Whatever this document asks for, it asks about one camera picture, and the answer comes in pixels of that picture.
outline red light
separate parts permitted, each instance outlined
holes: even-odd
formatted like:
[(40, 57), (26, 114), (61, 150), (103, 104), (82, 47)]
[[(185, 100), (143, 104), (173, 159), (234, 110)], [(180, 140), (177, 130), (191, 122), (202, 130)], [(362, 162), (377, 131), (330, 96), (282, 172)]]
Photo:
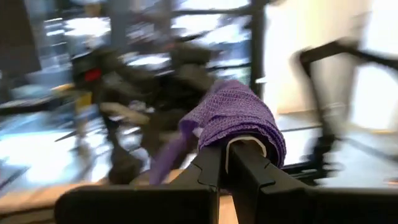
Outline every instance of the red light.
[(92, 82), (101, 77), (101, 70), (100, 69), (92, 69), (85, 73), (85, 81)]

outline purple towel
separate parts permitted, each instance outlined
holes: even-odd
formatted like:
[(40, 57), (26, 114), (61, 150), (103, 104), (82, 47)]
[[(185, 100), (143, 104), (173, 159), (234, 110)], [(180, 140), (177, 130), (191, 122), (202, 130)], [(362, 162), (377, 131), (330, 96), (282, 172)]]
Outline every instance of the purple towel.
[(170, 141), (156, 158), (150, 171), (151, 184), (159, 184), (165, 179), (195, 128), (203, 129), (199, 149), (220, 139), (255, 131), (263, 136), (259, 140), (264, 145), (269, 142), (275, 146), (279, 167), (285, 159), (285, 140), (275, 125), (271, 111), (250, 88), (236, 80), (217, 81), (203, 101), (180, 120), (179, 128), (180, 137)]

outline gym floor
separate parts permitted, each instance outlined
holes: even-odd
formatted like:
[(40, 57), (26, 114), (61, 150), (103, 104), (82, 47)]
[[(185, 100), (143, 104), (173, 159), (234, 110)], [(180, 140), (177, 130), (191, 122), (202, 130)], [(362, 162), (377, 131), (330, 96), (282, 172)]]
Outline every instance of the gym floor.
[[(318, 124), (311, 114), (296, 113), (279, 116), (278, 125), (287, 143), (285, 163), (299, 162), (319, 132), (318, 128), (309, 128)], [(66, 131), (46, 131), (5, 135), (0, 140), (0, 196), (12, 191), (102, 179), (109, 169), (109, 147), (103, 134), (89, 135), (90, 150), (81, 154), (71, 150), (75, 147), (74, 138), (55, 142), (66, 134)], [(321, 180), (326, 187), (398, 186), (389, 184), (390, 179), (398, 177), (398, 139), (357, 129), (348, 131), (345, 137), (349, 139), (338, 142), (330, 155), (331, 161), (339, 162), (338, 168), (343, 170)], [(132, 136), (125, 145), (134, 147), (137, 141)], [(147, 156), (141, 149), (135, 153)]]

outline pedal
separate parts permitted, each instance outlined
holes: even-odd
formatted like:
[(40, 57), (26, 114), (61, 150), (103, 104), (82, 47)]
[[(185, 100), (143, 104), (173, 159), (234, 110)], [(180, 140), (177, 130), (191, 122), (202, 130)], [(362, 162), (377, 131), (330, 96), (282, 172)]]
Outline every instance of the pedal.
[(61, 104), (62, 100), (60, 98), (52, 97), (33, 100), (13, 100), (0, 104), (0, 116), (50, 111)]

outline black exercise machine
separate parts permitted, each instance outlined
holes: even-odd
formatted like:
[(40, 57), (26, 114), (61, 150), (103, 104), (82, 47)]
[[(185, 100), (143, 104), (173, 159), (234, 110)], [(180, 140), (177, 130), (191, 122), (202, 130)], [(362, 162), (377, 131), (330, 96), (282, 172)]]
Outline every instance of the black exercise machine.
[[(169, 53), (169, 71), (163, 71), (163, 74), (128, 66), (119, 59), (117, 52), (107, 46), (78, 55), (72, 59), (75, 89), (92, 92), (93, 104), (98, 108), (103, 103), (117, 103), (129, 111), (132, 101), (140, 101), (147, 108), (153, 108), (154, 112), (137, 112), (147, 116), (149, 122), (135, 125), (141, 128), (141, 146), (155, 157), (164, 143), (160, 135), (176, 131), (178, 121), (196, 107), (215, 80), (206, 70), (212, 51), (187, 43), (198, 37), (201, 35), (175, 40)], [(115, 84), (110, 78), (119, 78), (121, 82)], [(120, 123), (112, 120), (112, 114), (107, 111), (99, 110), (99, 113), (113, 147), (108, 179), (112, 184), (129, 184), (139, 175), (143, 163), (120, 145), (117, 135)], [(182, 155), (174, 167), (180, 167), (185, 157)]]
[(229, 152), (223, 150), (224, 146), (205, 148), (167, 185), (72, 190), (56, 203), (56, 222), (218, 223), (219, 192), (227, 189), (233, 196), (240, 223), (396, 223), (396, 190), (319, 189), (299, 181), (326, 177), (328, 173), (323, 156), (330, 152), (336, 137), (321, 110), (322, 101), (310, 64), (339, 53), (392, 68), (397, 66), (394, 60), (339, 42), (298, 54), (311, 80), (318, 118), (323, 125), (308, 162), (280, 170), (260, 155), (259, 146), (252, 141), (233, 143)]

